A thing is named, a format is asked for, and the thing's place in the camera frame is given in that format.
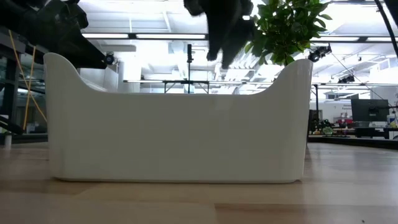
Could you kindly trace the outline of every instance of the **green plant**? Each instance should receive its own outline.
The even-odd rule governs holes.
[[[326,31],[322,19],[331,17],[320,13],[327,7],[328,3],[319,0],[269,0],[267,5],[259,4],[259,18],[254,18],[257,29],[245,52],[252,49],[252,54],[260,57],[260,65],[267,63],[269,54],[272,63],[288,65],[294,61],[294,53],[309,49],[310,40]]]

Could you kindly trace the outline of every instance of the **cable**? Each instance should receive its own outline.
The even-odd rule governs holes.
[[[340,63],[340,65],[342,65],[348,72],[350,75],[354,76],[354,78],[356,78],[361,84],[364,84],[364,86],[366,86],[366,88],[368,88],[368,90],[370,90],[372,93],[374,93],[376,96],[380,97],[380,99],[384,100],[383,97],[381,97],[380,95],[378,95],[375,91],[372,90],[372,88],[368,87],[365,83],[363,83],[358,77],[356,77],[350,70],[348,70],[348,68],[342,63],[340,62],[340,60],[338,60],[338,58],[336,57],[336,55],[334,55],[333,53],[331,53],[334,58]]]
[[[22,69],[21,62],[19,61],[19,57],[18,57],[17,50],[16,50],[16,48],[15,48],[15,43],[14,43],[14,39],[12,38],[12,32],[11,32],[11,30],[8,30],[8,33],[9,33],[9,35],[10,35],[11,44],[12,44],[12,48],[14,49],[14,54],[15,54],[15,58],[17,59],[18,67],[19,67],[19,69],[21,70],[21,74],[22,74],[22,77],[24,78],[25,85],[28,86],[27,81],[26,81],[26,79],[25,79],[24,70]],[[29,96],[29,95],[30,95],[30,88],[29,88],[29,86],[28,86],[28,96]],[[32,97],[33,102],[35,103],[35,106],[36,106],[37,110],[38,110],[38,111],[40,112],[40,114],[43,116],[43,119],[45,120],[45,122],[47,122],[47,118],[44,116],[43,111],[42,111],[42,110],[40,109],[40,107],[38,106],[38,104],[37,104],[35,98],[33,97],[33,95],[30,95],[30,96]]]
[[[27,87],[27,99],[26,99],[26,105],[25,105],[24,130],[26,130],[27,112],[28,112],[28,108],[29,108],[29,99],[30,99],[30,85],[32,84],[33,66],[35,64],[35,55],[36,55],[36,46],[33,47],[32,66],[30,67],[29,86]]]
[[[384,11],[384,8],[381,5],[379,0],[374,0],[374,2],[376,3],[377,7],[379,8],[381,16],[383,17],[384,23],[386,24],[388,33],[389,33],[390,38],[391,38],[392,46],[394,47],[394,50],[396,51],[396,55],[398,57],[398,45],[397,45],[396,37],[395,37],[394,31],[392,31],[392,27],[391,27],[390,22],[388,21],[388,17],[386,15],[386,12]]]

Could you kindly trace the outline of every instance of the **ceiling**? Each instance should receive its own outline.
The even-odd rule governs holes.
[[[252,0],[258,4],[261,0]],[[81,0],[79,5],[87,13],[89,26],[82,32],[95,33],[207,33],[206,17],[192,17],[183,7],[183,0]],[[384,21],[376,11],[375,5],[330,4],[325,14],[333,20],[326,21],[328,30],[324,35],[388,35]],[[392,22],[393,30],[398,36],[398,28]],[[146,79],[168,79],[178,65],[186,61],[186,55],[176,54],[172,41],[159,40],[91,40],[100,50],[104,46],[136,46],[132,53],[139,58],[142,74]],[[185,42],[193,44],[194,61],[192,70],[217,73],[218,62],[207,62],[207,41]],[[327,55],[314,64],[315,82],[337,82],[338,77],[346,74],[342,64],[358,76],[369,76],[371,67],[387,57],[394,56],[391,44],[332,44],[333,55]],[[227,80],[249,76],[252,81],[260,82],[273,79],[281,69],[258,67],[252,55],[238,55],[233,67],[235,72],[224,72]]]

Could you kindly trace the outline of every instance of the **black equipment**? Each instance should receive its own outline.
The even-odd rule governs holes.
[[[348,75],[347,77],[340,78],[337,83],[353,83],[355,82],[355,77],[353,75]]]
[[[3,116],[0,116],[0,127],[4,128],[7,131],[12,132],[14,134],[21,135],[24,133],[24,130],[20,126],[12,123],[11,121],[9,121],[7,118],[5,118]]]
[[[327,47],[318,47],[316,50],[311,51],[308,59],[312,62],[317,62],[321,58],[326,57],[327,54],[332,53],[330,44]]]
[[[88,26],[88,21],[78,6],[79,0],[46,2],[1,0],[0,25],[20,34],[32,45],[63,55],[76,67],[106,68],[104,54],[80,32]]]
[[[391,13],[392,18],[395,20],[398,26],[398,1],[396,0],[384,0],[388,10]]]
[[[207,59],[216,60],[223,49],[222,68],[228,69],[236,54],[249,41],[255,31],[252,19],[245,21],[253,10],[250,0],[184,0],[192,16],[206,14],[209,32]]]
[[[191,94],[191,63],[193,62],[192,58],[192,44],[187,45],[187,63],[188,63],[188,94]]]
[[[388,100],[351,100],[354,121],[387,121]]]
[[[114,65],[117,62],[116,58],[114,57],[114,53],[113,52],[108,52],[106,53],[105,56],[105,63],[107,65]]]

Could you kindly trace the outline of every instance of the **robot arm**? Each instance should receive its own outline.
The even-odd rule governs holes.
[[[76,0],[2,0],[0,25],[24,36],[31,44],[63,55],[76,67],[106,68],[104,55],[80,29],[88,26]]]
[[[191,15],[205,13],[209,32],[208,60],[216,60],[223,49],[223,69],[227,69],[236,54],[246,45],[254,30],[253,21],[244,21],[253,10],[250,0],[184,0]]]

